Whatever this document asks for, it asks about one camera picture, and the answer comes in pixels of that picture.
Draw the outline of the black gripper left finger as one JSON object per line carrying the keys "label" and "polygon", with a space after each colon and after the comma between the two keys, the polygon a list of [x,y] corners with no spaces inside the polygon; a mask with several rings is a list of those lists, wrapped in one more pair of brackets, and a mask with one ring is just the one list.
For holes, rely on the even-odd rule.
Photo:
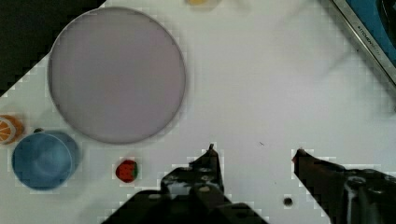
{"label": "black gripper left finger", "polygon": [[208,185],[224,191],[219,154],[210,144],[208,150],[187,167],[177,167],[161,181],[161,191],[170,194],[189,194],[195,186]]}

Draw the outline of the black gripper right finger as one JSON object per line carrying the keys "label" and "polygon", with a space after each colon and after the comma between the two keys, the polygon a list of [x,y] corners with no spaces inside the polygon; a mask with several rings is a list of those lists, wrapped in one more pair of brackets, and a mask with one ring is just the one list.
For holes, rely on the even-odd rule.
{"label": "black gripper right finger", "polygon": [[298,149],[294,173],[332,224],[396,224],[395,177],[347,169]]}

